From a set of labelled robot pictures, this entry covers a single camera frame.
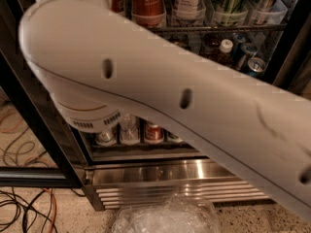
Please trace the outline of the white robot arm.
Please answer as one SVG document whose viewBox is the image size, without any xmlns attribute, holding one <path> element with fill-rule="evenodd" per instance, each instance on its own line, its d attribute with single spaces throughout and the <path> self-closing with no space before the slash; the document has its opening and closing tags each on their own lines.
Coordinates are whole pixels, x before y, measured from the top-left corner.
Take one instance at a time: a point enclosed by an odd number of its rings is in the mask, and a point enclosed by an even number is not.
<svg viewBox="0 0 311 233">
<path fill-rule="evenodd" d="M 73 127 L 151 121 L 311 220 L 311 102 L 183 50 L 111 0 L 35 0 L 22 54 Z"/>
</svg>

